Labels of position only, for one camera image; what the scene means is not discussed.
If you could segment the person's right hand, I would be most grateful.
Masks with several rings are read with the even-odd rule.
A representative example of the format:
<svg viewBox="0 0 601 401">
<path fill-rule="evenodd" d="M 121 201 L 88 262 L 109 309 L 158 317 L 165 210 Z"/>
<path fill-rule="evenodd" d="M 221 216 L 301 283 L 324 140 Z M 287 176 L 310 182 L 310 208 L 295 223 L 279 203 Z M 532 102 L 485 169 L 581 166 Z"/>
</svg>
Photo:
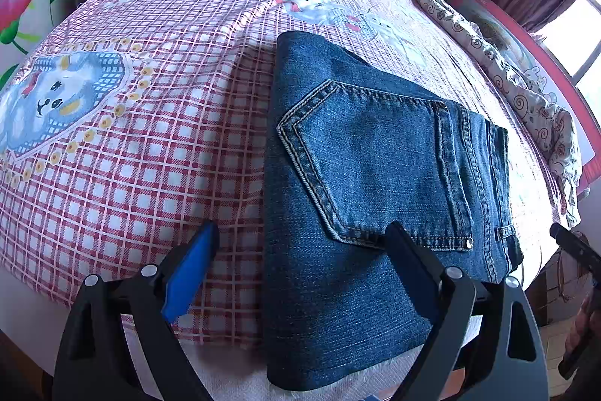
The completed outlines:
<svg viewBox="0 0 601 401">
<path fill-rule="evenodd" d="M 594 292 L 591 291 L 586 296 L 581 308 L 578 310 L 575 321 L 571 325 L 571 329 L 565 339 L 564 355 L 570 354 L 571 351 L 580 344 L 582 336 L 584 336 L 587 331 L 592 332 L 597 338 L 601 337 L 600 310 L 596 309 L 593 312 L 589 311 L 593 294 Z"/>
</svg>

